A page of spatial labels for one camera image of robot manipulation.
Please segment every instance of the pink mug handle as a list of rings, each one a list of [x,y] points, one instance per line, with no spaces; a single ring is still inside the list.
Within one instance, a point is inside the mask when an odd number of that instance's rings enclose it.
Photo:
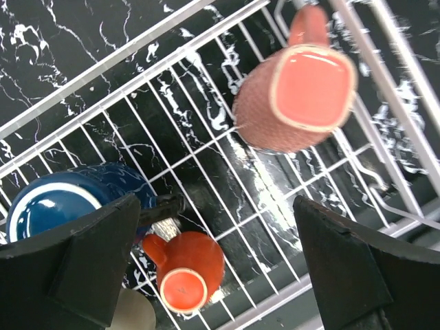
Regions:
[[[312,44],[330,46],[327,37],[327,14],[319,5],[304,5],[290,26],[289,46]]]

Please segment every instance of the white mug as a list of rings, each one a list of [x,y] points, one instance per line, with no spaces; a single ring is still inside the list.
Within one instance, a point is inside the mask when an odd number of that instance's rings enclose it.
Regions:
[[[122,288],[109,330],[155,330],[156,314],[141,293]]]

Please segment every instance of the blue mug handle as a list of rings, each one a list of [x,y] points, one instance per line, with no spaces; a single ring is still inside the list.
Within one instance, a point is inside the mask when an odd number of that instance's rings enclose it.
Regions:
[[[184,197],[179,194],[161,195],[152,198],[155,200],[155,206],[140,211],[135,244],[145,237],[151,225],[168,218],[177,217],[186,207]]]

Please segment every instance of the orange mug handle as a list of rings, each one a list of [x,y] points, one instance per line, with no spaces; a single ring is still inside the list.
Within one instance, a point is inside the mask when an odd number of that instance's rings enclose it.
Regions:
[[[142,240],[142,248],[158,268],[166,262],[166,244],[167,242],[156,234],[148,234]]]
[[[303,43],[330,46],[327,37],[327,14],[319,5],[304,5],[290,25],[289,46]]]

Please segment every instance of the mug handle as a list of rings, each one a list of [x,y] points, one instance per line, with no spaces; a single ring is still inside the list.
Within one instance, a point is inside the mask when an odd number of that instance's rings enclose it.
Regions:
[[[156,234],[148,234],[142,240],[142,248],[158,268],[166,262],[165,247],[166,241]]]
[[[150,226],[153,223],[177,217],[185,211],[185,199],[182,195],[163,195],[156,197],[156,206],[140,211],[137,227]]]
[[[327,14],[319,5],[304,5],[290,25],[289,46],[303,43],[330,46],[327,37]]]

